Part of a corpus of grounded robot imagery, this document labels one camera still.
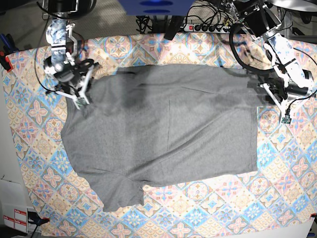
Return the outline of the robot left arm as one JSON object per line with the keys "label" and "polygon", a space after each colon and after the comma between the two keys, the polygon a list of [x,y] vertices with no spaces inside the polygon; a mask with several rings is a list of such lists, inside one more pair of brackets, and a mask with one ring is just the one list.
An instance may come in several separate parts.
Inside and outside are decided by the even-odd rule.
{"label": "robot left arm", "polygon": [[[275,79],[268,81],[268,90],[284,100],[289,95],[313,95],[312,74],[308,70],[303,70],[295,59],[293,46],[277,30],[281,21],[264,1],[228,0],[225,6],[236,21],[230,28],[229,45],[238,63],[258,75],[276,75]],[[255,40],[263,40],[264,49],[272,65],[271,69],[258,69],[240,59],[233,41],[233,36],[239,29],[250,33]]]}

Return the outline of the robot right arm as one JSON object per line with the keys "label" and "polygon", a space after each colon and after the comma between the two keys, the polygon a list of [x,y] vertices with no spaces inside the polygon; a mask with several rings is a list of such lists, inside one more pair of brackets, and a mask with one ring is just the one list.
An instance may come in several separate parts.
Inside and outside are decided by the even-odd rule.
{"label": "robot right arm", "polygon": [[77,20],[90,13],[96,5],[95,0],[44,0],[37,6],[48,18],[45,31],[46,41],[51,45],[51,56],[44,60],[45,74],[57,81],[57,86],[49,92],[62,91],[76,94],[81,88],[78,84],[86,75],[89,65],[78,61],[84,41],[74,36]]}

